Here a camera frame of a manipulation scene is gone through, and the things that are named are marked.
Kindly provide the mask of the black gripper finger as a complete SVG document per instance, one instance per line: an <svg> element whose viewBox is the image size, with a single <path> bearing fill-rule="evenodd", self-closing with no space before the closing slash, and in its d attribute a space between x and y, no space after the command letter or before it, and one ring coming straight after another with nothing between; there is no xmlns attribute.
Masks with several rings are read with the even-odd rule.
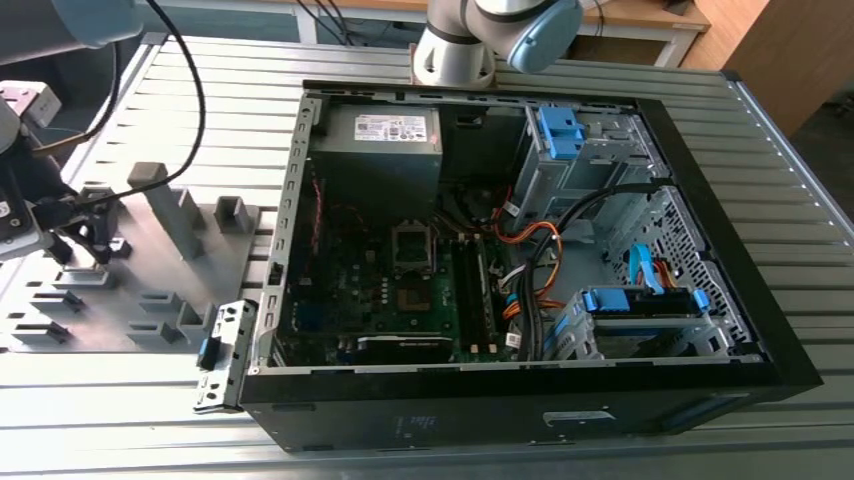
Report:
<svg viewBox="0 0 854 480"><path fill-rule="evenodd" d="M64 238L69 237L66 227L42 225L49 245L44 248L45 255L57 263L68 264L73 257L73 250Z"/></svg>
<svg viewBox="0 0 854 480"><path fill-rule="evenodd" d="M70 238L90 254L96 263L105 265L112 257L114 236L114 202L100 202L112 192L81 192L77 199L77 222L69 227Z"/></svg>

